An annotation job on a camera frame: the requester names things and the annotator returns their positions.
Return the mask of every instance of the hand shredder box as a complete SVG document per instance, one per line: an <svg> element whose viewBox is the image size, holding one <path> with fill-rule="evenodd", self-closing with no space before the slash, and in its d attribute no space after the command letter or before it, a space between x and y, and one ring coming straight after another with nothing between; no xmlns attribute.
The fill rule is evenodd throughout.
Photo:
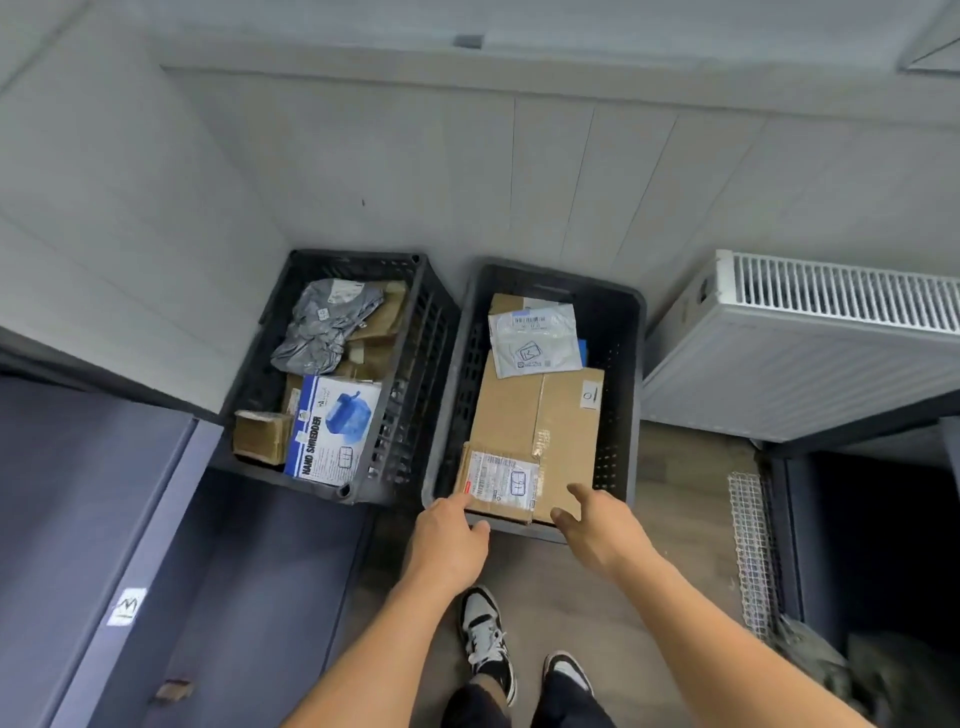
<svg viewBox="0 0 960 728"><path fill-rule="evenodd" d="M305 376L284 472L339 487L351 482L380 385Z"/></svg>

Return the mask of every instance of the white radiator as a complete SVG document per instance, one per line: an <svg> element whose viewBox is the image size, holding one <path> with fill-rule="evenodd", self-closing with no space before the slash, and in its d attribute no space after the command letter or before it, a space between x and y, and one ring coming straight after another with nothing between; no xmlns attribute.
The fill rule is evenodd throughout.
<svg viewBox="0 0 960 728"><path fill-rule="evenodd" d="M960 279L717 251L645 358L643 419L792 440L960 389Z"/></svg>

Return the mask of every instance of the gray plastic mailer bag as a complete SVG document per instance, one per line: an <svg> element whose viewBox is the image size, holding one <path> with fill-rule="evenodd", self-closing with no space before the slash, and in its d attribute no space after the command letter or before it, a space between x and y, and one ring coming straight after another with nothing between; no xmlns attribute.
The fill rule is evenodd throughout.
<svg viewBox="0 0 960 728"><path fill-rule="evenodd" d="M314 280L294 306L287 335L270 358L282 372L325 375L337 368L344 342L383 303L383 291L356 280Z"/></svg>

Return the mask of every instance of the black and white sneaker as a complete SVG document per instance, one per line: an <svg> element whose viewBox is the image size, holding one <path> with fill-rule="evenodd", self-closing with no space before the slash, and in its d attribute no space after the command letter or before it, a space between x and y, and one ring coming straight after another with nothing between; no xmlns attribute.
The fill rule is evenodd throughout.
<svg viewBox="0 0 960 728"><path fill-rule="evenodd" d="M507 705L516 700L514 666L504 643L500 610L486 587L470 587L460 602L460 637L467 650L472 674L483 673L496 680L507 696Z"/></svg>
<svg viewBox="0 0 960 728"><path fill-rule="evenodd" d="M543 679L546 680L546 676L551 672L559 672L561 675L565 675L580 688L593 695L593 686L587 679L587 674L569 652L557 650L546 656L546 660L543 661Z"/></svg>

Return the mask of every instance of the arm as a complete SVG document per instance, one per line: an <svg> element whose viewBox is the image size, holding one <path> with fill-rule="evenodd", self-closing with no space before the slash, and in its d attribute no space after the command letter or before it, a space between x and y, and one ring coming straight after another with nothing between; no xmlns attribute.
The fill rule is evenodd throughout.
<svg viewBox="0 0 960 728"><path fill-rule="evenodd" d="M582 518L555 508L554 523L574 555L634 604L701 724L870 725L690 586L657 553L626 503L585 485L568 487Z"/></svg>
<svg viewBox="0 0 960 728"><path fill-rule="evenodd" d="M487 560L490 525L470 530L469 502L466 494L440 498L417 517L410 562L380 614L282 728L410 724L433 633Z"/></svg>

